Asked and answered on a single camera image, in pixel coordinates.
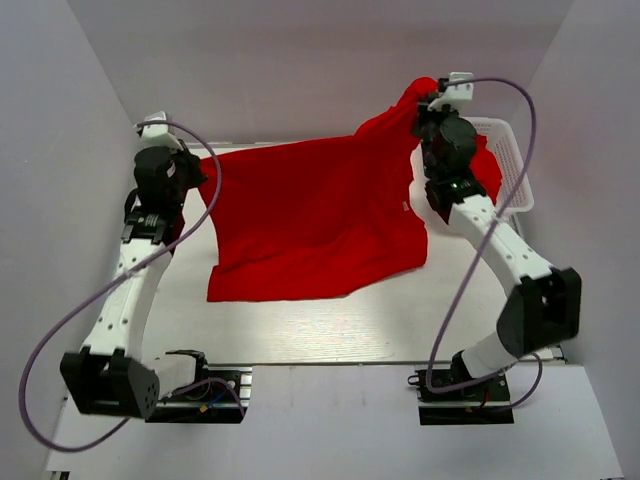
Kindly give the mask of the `red t shirt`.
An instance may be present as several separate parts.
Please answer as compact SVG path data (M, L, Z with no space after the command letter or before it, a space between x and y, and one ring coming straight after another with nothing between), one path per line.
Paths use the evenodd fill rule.
M411 128L435 80L347 136L206 158L218 262L206 298L280 301L344 296L424 265L428 235L412 210Z

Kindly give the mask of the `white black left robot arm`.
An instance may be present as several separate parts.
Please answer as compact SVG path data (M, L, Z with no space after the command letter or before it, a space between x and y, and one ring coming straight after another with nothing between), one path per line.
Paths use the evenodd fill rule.
M80 351L64 354L60 363L82 414L148 419L176 390L191 399L210 390L200 352L174 350L142 361L151 306L184 228L186 194L206 179L199 162L184 145L147 147L134 157L136 187L125 203L115 271L125 280L110 288Z

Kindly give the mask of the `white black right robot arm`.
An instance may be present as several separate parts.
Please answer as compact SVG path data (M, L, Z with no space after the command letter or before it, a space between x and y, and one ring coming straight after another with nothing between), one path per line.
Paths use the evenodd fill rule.
M413 132L420 139L431 209L475 249L469 268L485 263L506 295L491 334L456 353L444 379L434 380L432 366L425 373L430 394L472 399L522 358L577 336L582 280L575 269L544 259L501 220L471 168L478 147L468 120L451 106L421 102Z

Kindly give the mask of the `red shirts in basket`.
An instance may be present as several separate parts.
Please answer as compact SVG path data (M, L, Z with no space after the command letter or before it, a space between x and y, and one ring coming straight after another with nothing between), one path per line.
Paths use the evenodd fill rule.
M487 148L487 137L484 135L476 135L476 153L470 167L476 180L486 190L492 203L496 205L503 175L495 155Z

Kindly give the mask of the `white plastic laundry basket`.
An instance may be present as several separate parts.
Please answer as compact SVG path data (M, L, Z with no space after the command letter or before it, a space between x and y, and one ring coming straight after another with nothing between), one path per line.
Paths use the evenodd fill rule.
M487 149L495 156L502 173L502 186L499 190L497 205L499 208L507 199L523 167L523 155L520 153L511 126L504 120L490 117L467 117L477 133L487 140ZM409 187L409 205L421 218L426 219L431 211L424 191L426 177L423 172L421 147L411 154L413 180ZM509 202L503 216L514 217L516 214L530 211L534 206L534 197L527 177L524 177L513 199Z

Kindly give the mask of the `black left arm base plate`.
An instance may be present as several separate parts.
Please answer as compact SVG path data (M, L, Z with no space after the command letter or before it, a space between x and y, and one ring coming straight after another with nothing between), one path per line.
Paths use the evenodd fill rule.
M249 408L252 373L247 366L205 366L202 379L207 383L161 400L146 423L240 424Z

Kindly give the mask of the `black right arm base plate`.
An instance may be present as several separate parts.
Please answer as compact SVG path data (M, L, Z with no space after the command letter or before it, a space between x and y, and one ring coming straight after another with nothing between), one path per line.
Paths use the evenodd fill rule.
M421 426L483 426L514 423L511 395L503 375L480 385L435 394L427 389L425 369L407 378L415 388Z

